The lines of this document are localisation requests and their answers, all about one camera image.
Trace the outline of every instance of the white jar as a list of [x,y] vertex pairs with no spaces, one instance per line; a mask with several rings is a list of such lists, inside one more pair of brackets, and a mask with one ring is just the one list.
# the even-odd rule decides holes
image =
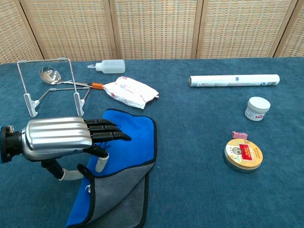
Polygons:
[[248,101],[245,116],[252,121],[261,121],[269,109],[269,101],[259,96],[253,96]]

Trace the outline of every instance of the microfiber towel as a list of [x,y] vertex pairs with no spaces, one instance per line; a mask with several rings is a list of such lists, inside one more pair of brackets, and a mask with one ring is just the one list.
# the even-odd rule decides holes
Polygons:
[[144,225],[148,203],[149,170],[157,156],[156,123],[147,116],[108,109],[104,119],[114,122],[131,141],[98,143],[109,153],[101,173],[95,171],[98,158],[87,166],[78,165],[84,174],[67,228],[133,228]]

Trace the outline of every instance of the metal stand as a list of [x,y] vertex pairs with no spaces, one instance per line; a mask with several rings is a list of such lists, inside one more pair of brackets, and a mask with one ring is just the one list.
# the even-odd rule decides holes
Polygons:
[[74,79],[74,73],[73,73],[73,69],[72,69],[72,63],[71,63],[71,60],[69,58],[66,58],[66,57],[60,57],[58,59],[44,59],[44,60],[32,60],[32,61],[27,61],[27,60],[20,60],[17,62],[17,67],[18,67],[18,70],[19,70],[19,74],[20,74],[20,77],[21,77],[21,81],[22,81],[22,84],[23,84],[23,88],[24,88],[24,100],[25,100],[25,103],[27,105],[27,108],[28,108],[28,112],[29,112],[29,115],[31,117],[36,117],[38,112],[36,111],[36,107],[40,104],[40,101],[44,98],[44,96],[49,92],[49,91],[56,91],[56,90],[66,90],[66,89],[72,89],[72,88],[65,88],[65,89],[49,89],[47,90],[43,95],[42,97],[39,99],[39,100],[36,100],[36,101],[33,101],[30,97],[30,94],[29,92],[27,91],[27,88],[25,86],[25,83],[24,83],[24,80],[23,80],[23,76],[22,76],[22,72],[21,72],[21,68],[20,68],[20,64],[24,64],[24,63],[33,63],[33,62],[49,62],[49,61],[58,61],[58,62],[62,62],[62,61],[68,61],[69,62],[69,65],[70,65],[70,70],[71,70],[71,75],[72,75],[72,80],[73,80],[73,85],[74,85],[74,100],[75,100],[75,105],[76,105],[76,110],[77,110],[77,114],[78,116],[83,116],[84,115],[84,111],[83,111],[83,106],[85,104],[85,99],[88,95],[88,93],[90,92],[90,88],[87,88],[88,89],[88,92],[86,93],[85,97],[83,99],[80,99],[80,95],[79,93],[77,92],[77,89],[79,88],[76,88],[76,84],[75,84],[75,79]]

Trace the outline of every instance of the red label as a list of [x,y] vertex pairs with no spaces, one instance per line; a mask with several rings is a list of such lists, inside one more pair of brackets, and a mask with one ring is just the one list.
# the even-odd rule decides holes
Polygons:
[[248,145],[246,145],[246,144],[240,144],[239,148],[242,151],[242,158],[244,160],[252,160]]

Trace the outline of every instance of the robotic hand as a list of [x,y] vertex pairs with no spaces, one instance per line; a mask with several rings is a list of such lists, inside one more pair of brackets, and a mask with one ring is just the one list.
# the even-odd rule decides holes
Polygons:
[[[41,162],[43,168],[47,168],[56,178],[62,180],[66,170],[62,169],[56,161],[57,158],[86,152],[106,162],[108,152],[94,143],[118,139],[131,140],[130,136],[121,132],[114,123],[105,119],[63,117],[31,120],[21,132],[15,132],[11,126],[2,126],[0,164],[9,162],[13,156],[22,153],[32,162]],[[81,177],[78,172],[76,177],[70,180]]]

